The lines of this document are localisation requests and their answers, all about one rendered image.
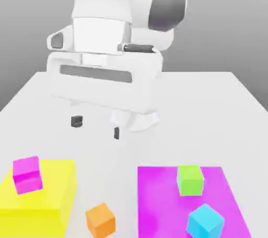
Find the large yellow box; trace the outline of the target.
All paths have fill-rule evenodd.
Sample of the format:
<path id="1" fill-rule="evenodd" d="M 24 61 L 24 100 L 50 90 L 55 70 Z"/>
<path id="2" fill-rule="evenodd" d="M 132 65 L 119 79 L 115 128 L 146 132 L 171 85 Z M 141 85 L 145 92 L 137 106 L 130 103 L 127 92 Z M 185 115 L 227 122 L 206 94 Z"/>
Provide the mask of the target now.
<path id="1" fill-rule="evenodd" d="M 43 189 L 18 195 L 12 171 L 0 183 L 0 237 L 63 237 L 77 189 L 74 160 L 41 160 Z"/>

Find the large magenta box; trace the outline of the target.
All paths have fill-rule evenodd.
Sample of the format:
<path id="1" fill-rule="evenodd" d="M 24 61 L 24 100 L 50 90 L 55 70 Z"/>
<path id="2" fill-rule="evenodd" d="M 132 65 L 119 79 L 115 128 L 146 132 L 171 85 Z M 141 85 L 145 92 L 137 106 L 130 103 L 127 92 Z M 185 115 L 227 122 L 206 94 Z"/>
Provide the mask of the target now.
<path id="1" fill-rule="evenodd" d="M 203 204 L 225 223 L 219 238 L 252 238 L 221 167 L 202 167 L 201 196 L 181 196 L 177 167 L 138 167 L 138 238 L 192 238 L 188 217 Z"/>

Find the small orange cube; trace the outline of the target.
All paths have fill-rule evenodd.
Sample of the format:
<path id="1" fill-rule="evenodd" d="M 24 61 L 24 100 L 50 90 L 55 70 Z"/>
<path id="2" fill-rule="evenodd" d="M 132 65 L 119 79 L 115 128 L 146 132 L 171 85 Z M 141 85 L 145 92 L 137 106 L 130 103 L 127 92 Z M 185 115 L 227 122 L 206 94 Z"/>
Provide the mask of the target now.
<path id="1" fill-rule="evenodd" d="M 93 238 L 105 238 L 116 231 L 115 216 L 105 203 L 89 209 L 85 216 Z"/>

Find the small magenta cube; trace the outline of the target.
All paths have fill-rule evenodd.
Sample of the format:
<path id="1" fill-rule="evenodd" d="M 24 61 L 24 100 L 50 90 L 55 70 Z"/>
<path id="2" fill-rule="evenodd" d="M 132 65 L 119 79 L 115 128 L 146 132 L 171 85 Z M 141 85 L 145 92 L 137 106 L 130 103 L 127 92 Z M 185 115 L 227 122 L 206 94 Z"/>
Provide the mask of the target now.
<path id="1" fill-rule="evenodd" d="M 43 189 L 38 156 L 14 160 L 12 176 L 18 195 Z"/>

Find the small green cube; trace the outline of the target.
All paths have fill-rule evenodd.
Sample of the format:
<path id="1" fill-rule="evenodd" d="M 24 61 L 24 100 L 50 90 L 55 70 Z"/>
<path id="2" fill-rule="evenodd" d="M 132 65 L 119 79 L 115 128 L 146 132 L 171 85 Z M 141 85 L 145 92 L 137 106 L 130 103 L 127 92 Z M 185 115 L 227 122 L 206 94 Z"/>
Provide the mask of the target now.
<path id="1" fill-rule="evenodd" d="M 204 186 L 204 177 L 200 166 L 178 166 L 177 185 L 181 196 L 201 196 Z"/>

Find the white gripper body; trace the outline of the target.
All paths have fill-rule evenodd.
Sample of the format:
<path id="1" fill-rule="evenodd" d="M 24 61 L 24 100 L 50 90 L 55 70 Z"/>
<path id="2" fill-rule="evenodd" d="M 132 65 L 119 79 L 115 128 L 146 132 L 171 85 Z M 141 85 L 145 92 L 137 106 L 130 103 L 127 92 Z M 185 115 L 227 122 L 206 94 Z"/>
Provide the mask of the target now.
<path id="1" fill-rule="evenodd" d="M 63 65 L 98 71 L 125 71 L 131 73 L 132 81 L 126 83 L 62 74 L 60 68 Z M 163 56 L 159 51 L 119 55 L 52 52 L 47 59 L 47 75 L 54 96 L 148 114 L 157 109 L 153 89 L 162 66 Z"/>

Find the small cyan cube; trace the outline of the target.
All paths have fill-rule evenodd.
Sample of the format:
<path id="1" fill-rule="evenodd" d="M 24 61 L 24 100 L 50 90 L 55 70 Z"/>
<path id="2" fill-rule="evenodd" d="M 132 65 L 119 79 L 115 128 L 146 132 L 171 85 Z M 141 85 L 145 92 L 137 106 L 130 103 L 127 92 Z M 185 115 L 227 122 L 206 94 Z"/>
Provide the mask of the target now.
<path id="1" fill-rule="evenodd" d="M 207 204 L 191 212 L 188 217 L 187 232 L 192 238 L 219 238 L 225 219 Z"/>

